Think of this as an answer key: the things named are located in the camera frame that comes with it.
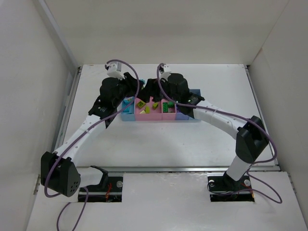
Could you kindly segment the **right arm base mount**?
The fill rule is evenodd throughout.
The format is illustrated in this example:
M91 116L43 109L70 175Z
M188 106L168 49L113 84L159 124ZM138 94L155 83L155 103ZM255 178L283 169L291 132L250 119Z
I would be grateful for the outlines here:
M226 176L208 176L207 189L211 202L254 202L251 182L248 176L234 181Z

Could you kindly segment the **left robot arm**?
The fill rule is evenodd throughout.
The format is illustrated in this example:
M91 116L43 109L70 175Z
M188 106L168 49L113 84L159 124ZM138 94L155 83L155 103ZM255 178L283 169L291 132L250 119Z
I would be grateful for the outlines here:
M126 97L136 96L142 82L125 72L123 79L108 77L102 81L100 95L75 133L53 153L41 157L41 184L49 198L48 189L56 195L71 197L79 188L94 186L103 189L108 182L108 171L97 166L79 170L80 157L93 140L104 132L119 113L118 106Z

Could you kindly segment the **lime square lego brick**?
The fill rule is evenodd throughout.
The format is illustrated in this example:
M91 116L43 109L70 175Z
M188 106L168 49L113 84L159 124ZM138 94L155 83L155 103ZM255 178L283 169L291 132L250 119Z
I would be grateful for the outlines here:
M155 110L158 108L159 103L153 103L152 108Z

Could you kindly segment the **teal lego bricks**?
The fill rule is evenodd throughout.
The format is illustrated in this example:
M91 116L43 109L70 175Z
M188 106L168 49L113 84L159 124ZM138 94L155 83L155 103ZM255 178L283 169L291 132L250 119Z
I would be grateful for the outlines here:
M124 108L123 112L124 114L133 114L133 104L129 103L122 103L122 108Z

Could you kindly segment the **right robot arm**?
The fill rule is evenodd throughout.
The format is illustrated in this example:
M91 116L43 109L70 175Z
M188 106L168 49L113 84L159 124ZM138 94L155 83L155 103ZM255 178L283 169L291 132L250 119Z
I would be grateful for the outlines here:
M233 137L236 156L224 173L226 184L238 184L269 143L259 117L253 116L246 121L221 111L204 97L193 93L182 74L173 73L160 80L149 79L138 98L146 103L150 99L156 102L170 98L177 102L177 109L184 115L207 122Z

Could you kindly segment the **green lego row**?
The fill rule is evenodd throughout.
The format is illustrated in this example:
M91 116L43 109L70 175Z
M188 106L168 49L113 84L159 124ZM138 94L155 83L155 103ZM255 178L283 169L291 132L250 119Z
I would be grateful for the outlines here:
M162 103L162 112L163 113L173 113L175 111L175 105L172 102L163 102Z

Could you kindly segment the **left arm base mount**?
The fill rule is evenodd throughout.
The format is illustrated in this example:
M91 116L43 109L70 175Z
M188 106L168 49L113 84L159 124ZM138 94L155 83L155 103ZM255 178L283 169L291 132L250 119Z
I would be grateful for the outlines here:
M81 178L77 195L79 202L120 203L122 201L123 175L109 174L107 170L97 166L77 170Z

